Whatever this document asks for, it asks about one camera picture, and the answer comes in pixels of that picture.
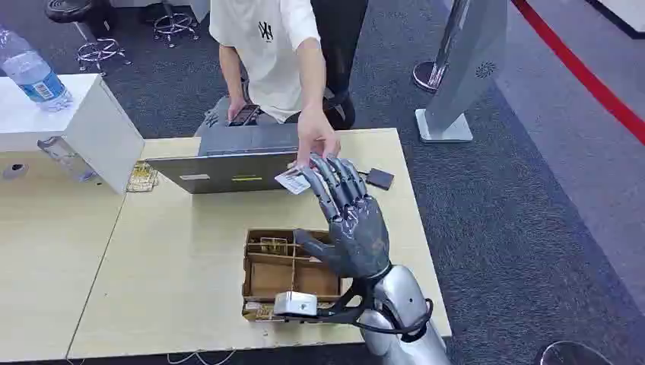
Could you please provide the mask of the person's right hand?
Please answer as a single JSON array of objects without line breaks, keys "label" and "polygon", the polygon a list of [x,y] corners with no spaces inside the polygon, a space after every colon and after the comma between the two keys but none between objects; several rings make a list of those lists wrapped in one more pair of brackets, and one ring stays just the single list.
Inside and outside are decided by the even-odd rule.
[{"label": "person's right hand", "polygon": [[245,107],[246,100],[241,96],[229,96],[229,107],[227,110],[227,121],[232,122],[235,116]]}]

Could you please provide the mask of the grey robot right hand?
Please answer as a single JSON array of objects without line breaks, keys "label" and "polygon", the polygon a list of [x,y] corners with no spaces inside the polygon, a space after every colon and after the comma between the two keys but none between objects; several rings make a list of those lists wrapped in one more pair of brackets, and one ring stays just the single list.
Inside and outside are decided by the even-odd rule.
[{"label": "grey robot right hand", "polygon": [[330,244],[296,229],[294,242],[342,278],[368,278],[390,265],[389,233],[378,201],[368,193],[354,164],[312,153],[301,167],[327,223]]}]

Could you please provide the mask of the person's left hand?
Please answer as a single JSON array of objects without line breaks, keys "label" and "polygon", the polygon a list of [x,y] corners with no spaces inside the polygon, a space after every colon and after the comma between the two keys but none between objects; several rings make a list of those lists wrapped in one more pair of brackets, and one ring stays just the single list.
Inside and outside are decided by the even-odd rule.
[{"label": "person's left hand", "polygon": [[341,142],[330,125],[321,106],[305,106],[298,122],[297,167],[310,165],[310,155],[317,153],[323,157],[336,157],[341,150]]}]

